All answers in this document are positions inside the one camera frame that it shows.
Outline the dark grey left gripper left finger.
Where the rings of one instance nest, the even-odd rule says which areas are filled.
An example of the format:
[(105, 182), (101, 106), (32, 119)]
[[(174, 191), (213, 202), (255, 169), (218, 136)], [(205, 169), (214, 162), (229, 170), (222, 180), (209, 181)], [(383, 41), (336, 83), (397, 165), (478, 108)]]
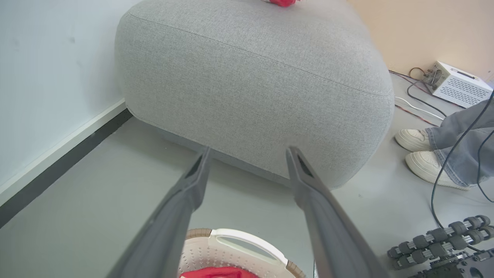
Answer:
[(211, 148), (204, 147), (146, 220), (108, 276), (176, 278), (192, 213), (204, 199)]

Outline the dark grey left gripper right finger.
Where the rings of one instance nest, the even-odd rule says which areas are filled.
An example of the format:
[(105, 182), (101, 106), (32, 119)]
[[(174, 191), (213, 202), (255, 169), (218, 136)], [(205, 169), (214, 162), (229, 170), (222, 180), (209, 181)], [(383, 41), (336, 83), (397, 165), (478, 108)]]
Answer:
[(320, 278), (387, 278), (363, 236), (344, 209), (294, 146), (286, 150), (294, 200), (304, 212)]

